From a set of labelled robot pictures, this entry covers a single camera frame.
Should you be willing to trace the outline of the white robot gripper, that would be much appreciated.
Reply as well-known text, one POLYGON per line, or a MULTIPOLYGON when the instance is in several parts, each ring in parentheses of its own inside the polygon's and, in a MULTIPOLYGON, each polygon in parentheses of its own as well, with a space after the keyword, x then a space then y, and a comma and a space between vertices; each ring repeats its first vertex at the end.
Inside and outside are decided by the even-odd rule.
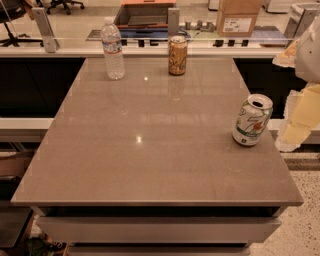
POLYGON ((291 43, 272 63, 284 68, 295 67, 297 77, 311 82, 301 91, 290 91, 277 132, 277 149, 292 152, 320 124, 320 84, 317 84, 320 83, 320 18, 316 17, 300 40, 291 43))

